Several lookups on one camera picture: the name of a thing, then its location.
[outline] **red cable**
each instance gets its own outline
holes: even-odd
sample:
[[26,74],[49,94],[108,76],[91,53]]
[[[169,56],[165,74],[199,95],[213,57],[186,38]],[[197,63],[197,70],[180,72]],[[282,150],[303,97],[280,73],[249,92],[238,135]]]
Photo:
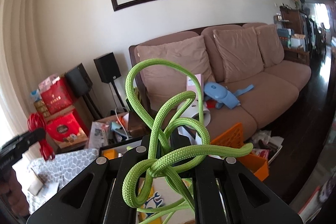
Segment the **red cable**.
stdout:
[[[29,132],[33,132],[37,128],[43,128],[45,131],[47,130],[47,125],[44,119],[38,113],[30,114],[27,125]],[[55,153],[52,147],[47,143],[46,139],[40,140],[39,143],[40,153],[43,156],[44,160],[53,160],[55,158]]]

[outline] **green braided cord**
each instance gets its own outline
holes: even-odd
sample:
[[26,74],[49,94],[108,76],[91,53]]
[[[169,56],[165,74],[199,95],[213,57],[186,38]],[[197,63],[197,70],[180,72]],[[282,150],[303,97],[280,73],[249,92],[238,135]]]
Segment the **green braided cord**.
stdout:
[[[151,128],[150,144],[148,148],[148,159],[137,163],[131,168],[125,177],[122,195],[127,205],[132,208],[138,208],[137,210],[144,213],[156,213],[150,218],[141,222],[141,224],[147,224],[152,220],[159,218],[165,214],[169,213],[169,218],[177,210],[184,210],[191,208],[194,210],[194,199],[192,196],[192,185],[189,188],[186,187],[184,182],[179,177],[178,173],[184,172],[186,170],[192,169],[197,166],[207,155],[217,155],[222,157],[242,157],[249,154],[253,148],[251,143],[244,145],[240,149],[234,149],[230,147],[223,147],[217,145],[210,145],[210,136],[207,129],[203,123],[203,102],[199,100],[199,121],[192,118],[180,118],[181,114],[192,104],[195,100],[196,94],[193,91],[184,91],[173,98],[169,99],[161,107],[157,113],[155,120],[145,111],[143,106],[140,104],[133,88],[133,81],[137,73],[142,69],[153,66],[153,65],[164,65],[173,68],[181,73],[189,76],[197,90],[198,98],[202,98],[201,86],[194,74],[181,67],[180,65],[163,60],[163,59],[149,59],[136,64],[128,73],[126,77],[126,95],[127,98],[139,115],[139,117]],[[163,120],[166,115],[178,104],[184,102],[182,107],[176,112],[173,118],[170,120],[167,128],[164,132],[161,130]],[[168,139],[173,132],[173,130],[179,126],[187,125],[194,128],[198,135],[201,137],[202,145],[192,145],[171,150]],[[161,144],[161,157],[156,159],[158,140]],[[173,164],[187,159],[193,158],[189,162],[172,167]],[[139,195],[136,195],[137,181],[142,173],[146,172],[146,177]],[[170,187],[182,195],[182,199],[159,208],[145,209],[140,208],[148,199],[152,183],[154,178],[165,177],[167,183]]]
[[175,208],[156,213],[155,215],[147,218],[146,220],[140,222],[139,224],[148,224],[148,223],[151,223],[153,220],[166,215],[167,213],[172,213],[178,210],[185,210],[185,209],[189,209],[188,204],[179,205],[179,206],[176,206]]
[[164,222],[162,222],[162,224],[167,224],[175,212],[176,211],[169,213],[169,215],[167,215],[166,219],[164,220]]

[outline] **dark wood floor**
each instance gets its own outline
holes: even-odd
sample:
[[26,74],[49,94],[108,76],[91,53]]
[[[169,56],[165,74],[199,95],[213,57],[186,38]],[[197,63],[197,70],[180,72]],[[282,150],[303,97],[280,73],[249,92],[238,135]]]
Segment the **dark wood floor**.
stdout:
[[328,48],[325,56],[312,58],[311,78],[298,100],[265,128],[285,140],[264,183],[287,204],[314,169],[334,117],[335,104],[327,98],[330,56]]

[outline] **round screw head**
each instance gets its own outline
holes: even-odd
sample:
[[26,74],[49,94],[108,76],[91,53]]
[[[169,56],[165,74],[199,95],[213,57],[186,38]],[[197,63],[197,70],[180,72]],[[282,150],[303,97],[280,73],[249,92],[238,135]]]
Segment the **round screw head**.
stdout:
[[136,149],[135,149],[138,153],[143,153],[143,152],[146,152],[146,147],[145,146],[138,146]]
[[107,162],[107,159],[105,157],[99,157],[96,159],[97,164],[104,164],[105,162]]
[[226,162],[229,164],[235,164],[237,160],[234,157],[227,157]]

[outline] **white curtain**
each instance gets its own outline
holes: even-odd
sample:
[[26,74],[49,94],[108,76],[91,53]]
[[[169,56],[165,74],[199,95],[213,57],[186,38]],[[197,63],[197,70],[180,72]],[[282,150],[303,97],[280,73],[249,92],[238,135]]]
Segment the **white curtain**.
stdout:
[[[34,0],[0,0],[0,140],[27,130],[30,92],[46,78],[34,30]],[[39,146],[26,156],[40,157]]]

